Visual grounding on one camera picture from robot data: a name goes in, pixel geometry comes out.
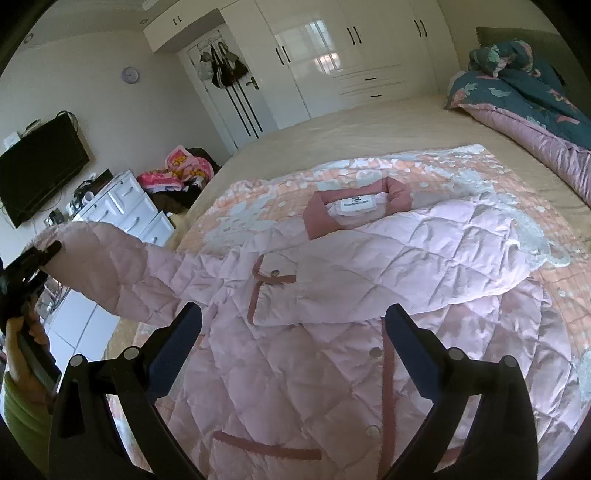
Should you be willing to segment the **green left sleeve forearm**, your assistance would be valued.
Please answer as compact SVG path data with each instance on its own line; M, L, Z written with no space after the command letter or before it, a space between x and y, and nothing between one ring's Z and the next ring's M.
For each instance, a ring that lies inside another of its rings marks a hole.
M29 460L49 477L49 441L52 416L45 405L27 400L10 373L4 375L3 418Z

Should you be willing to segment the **person's left hand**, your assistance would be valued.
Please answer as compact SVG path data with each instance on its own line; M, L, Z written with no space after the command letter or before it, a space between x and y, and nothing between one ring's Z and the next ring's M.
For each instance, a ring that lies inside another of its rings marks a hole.
M38 345L49 350L49 338L36 312L38 295L33 294L28 305L6 323L6 356L9 373L24 398L34 405L49 406L53 395L43 386L29 367L19 346L19 335L28 334Z

